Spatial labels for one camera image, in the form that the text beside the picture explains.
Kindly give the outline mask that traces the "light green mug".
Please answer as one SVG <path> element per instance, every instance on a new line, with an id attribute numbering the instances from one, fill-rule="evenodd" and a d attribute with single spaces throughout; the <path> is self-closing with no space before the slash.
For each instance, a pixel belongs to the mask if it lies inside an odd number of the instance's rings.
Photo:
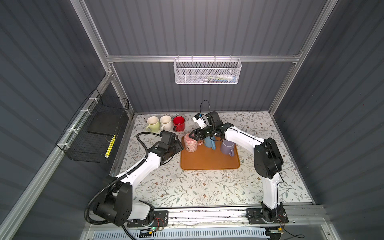
<path id="1" fill-rule="evenodd" d="M 147 119 L 147 132 L 158 133 L 161 129 L 160 120 L 156 116 L 149 117 Z"/>

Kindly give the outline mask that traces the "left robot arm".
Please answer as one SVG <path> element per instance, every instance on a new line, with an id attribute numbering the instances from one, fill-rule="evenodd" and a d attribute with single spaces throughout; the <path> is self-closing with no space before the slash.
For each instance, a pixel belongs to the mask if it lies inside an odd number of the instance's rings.
<path id="1" fill-rule="evenodd" d="M 145 150 L 144 157 L 122 174 L 107 177 L 109 183 L 86 205 L 84 218 L 89 224 L 123 227 L 128 222 L 145 226 L 153 223 L 155 207 L 135 201 L 134 190 L 152 171 L 168 163 L 184 147 L 177 134 L 169 131 L 159 134 L 141 132 L 136 138 Z"/>

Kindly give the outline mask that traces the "pink ghost pattern mug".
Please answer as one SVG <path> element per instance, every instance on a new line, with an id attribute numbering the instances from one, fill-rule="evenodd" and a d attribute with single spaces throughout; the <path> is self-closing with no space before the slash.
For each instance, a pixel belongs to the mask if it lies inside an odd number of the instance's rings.
<path id="1" fill-rule="evenodd" d="M 204 141 L 203 140 L 194 140 L 192 139 L 189 135 L 191 133 L 187 133 L 185 136 L 184 136 L 184 143 L 185 143 L 185 149 L 187 152 L 189 153 L 193 153 L 195 151 L 197 151 L 198 149 L 198 146 L 201 146 Z"/>

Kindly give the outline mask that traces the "red mug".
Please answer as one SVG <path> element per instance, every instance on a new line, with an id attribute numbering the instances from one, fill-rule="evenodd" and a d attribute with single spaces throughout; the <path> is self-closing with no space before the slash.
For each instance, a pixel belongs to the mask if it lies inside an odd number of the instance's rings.
<path id="1" fill-rule="evenodd" d="M 185 130 L 185 118 L 182 116 L 176 116 L 173 118 L 173 130 L 175 132 L 183 132 Z"/>

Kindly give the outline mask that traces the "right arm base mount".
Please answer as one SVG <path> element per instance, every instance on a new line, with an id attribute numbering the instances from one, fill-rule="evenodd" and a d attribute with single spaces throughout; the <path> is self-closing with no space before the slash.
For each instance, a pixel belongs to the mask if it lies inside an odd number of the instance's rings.
<path id="1" fill-rule="evenodd" d="M 270 210 L 267 207 L 246 209 L 246 218 L 249 224 L 287 224 L 288 215 L 283 206 Z"/>

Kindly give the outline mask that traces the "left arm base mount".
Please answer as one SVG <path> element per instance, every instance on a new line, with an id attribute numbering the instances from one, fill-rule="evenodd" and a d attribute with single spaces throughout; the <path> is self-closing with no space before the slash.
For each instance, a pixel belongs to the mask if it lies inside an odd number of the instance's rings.
<path id="1" fill-rule="evenodd" d="M 128 220 L 128 228 L 141 227 L 166 227 L 168 225 L 168 211 L 150 211 L 149 215 L 144 220 Z"/>

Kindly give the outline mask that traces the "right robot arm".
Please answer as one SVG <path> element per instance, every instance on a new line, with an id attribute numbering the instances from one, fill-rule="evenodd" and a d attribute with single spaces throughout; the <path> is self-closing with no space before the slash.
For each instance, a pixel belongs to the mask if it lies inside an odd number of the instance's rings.
<path id="1" fill-rule="evenodd" d="M 223 123 L 216 111 L 206 115 L 197 113 L 193 121 L 199 127 L 189 137 L 199 141 L 218 137 L 235 143 L 253 154 L 254 167 L 263 181 L 262 219 L 267 224 L 288 223 L 288 217 L 279 200 L 278 185 L 284 160 L 274 139 L 261 139 L 252 136 L 231 123 Z"/>

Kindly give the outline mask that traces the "white mug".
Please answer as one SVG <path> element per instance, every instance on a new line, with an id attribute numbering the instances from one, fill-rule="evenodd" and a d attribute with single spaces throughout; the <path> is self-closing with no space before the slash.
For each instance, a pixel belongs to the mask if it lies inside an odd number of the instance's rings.
<path id="1" fill-rule="evenodd" d="M 171 116 L 162 116 L 160 118 L 161 131 L 171 131 L 173 129 L 173 120 Z"/>

